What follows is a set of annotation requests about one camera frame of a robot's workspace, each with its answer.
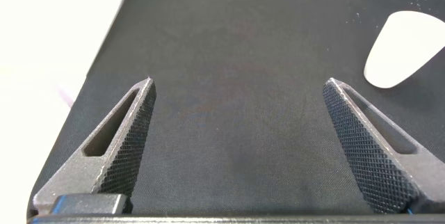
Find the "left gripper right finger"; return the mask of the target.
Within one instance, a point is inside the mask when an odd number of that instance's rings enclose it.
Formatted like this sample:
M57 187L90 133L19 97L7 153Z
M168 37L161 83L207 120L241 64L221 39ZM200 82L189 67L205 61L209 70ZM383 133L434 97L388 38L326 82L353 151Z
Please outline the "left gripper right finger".
M444 213L444 162L348 84L323 98L355 181L375 213Z

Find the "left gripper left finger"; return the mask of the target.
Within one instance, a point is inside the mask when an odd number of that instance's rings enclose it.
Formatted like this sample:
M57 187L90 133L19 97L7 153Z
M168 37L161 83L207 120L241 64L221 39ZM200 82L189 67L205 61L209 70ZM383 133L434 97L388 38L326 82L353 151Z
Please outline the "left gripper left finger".
M155 101L156 86L151 78L132 86L33 196L33 208L48 214L57 197L74 193L131 197Z

